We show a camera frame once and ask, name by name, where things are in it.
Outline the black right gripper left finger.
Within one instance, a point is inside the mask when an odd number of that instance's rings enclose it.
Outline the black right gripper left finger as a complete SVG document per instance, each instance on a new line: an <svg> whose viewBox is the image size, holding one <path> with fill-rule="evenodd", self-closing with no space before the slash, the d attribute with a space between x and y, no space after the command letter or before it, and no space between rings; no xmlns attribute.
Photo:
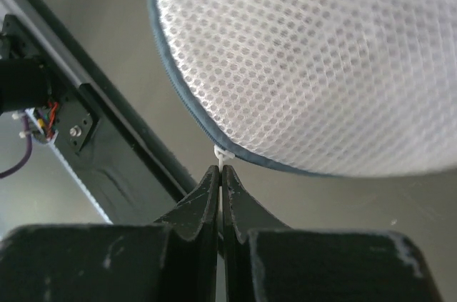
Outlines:
<svg viewBox="0 0 457 302"><path fill-rule="evenodd" d="M3 301L213 301L219 169L145 226L27 225L1 242Z"/></svg>

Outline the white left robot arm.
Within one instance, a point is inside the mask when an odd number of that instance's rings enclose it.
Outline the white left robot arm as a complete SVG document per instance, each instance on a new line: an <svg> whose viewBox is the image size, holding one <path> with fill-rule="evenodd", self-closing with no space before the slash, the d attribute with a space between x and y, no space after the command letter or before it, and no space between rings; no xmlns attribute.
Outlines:
<svg viewBox="0 0 457 302"><path fill-rule="evenodd" d="M38 61L1 60L1 114L45 106L51 92L50 74Z"/></svg>

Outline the white mesh laundry bag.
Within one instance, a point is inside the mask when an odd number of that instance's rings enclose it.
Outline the white mesh laundry bag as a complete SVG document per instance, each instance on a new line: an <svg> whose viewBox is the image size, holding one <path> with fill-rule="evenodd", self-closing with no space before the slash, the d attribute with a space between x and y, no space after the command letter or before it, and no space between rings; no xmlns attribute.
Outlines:
<svg viewBox="0 0 457 302"><path fill-rule="evenodd" d="M456 0L148 0L176 93L219 149L329 176L456 167Z"/></svg>

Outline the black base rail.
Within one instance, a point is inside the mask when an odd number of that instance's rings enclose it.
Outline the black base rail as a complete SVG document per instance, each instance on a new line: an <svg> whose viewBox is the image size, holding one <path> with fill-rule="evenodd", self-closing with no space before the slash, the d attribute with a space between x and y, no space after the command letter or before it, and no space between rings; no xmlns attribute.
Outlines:
<svg viewBox="0 0 457 302"><path fill-rule="evenodd" d="M51 147L113 223L146 224L195 187L186 172L42 0L1 0L1 60L50 74Z"/></svg>

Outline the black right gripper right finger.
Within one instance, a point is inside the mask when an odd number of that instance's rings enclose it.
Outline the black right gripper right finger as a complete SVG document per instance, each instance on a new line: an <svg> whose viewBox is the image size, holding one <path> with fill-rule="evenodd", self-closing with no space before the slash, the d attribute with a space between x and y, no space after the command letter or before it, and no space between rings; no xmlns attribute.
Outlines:
<svg viewBox="0 0 457 302"><path fill-rule="evenodd" d="M391 231L300 230L221 172L229 301L440 301L416 245Z"/></svg>

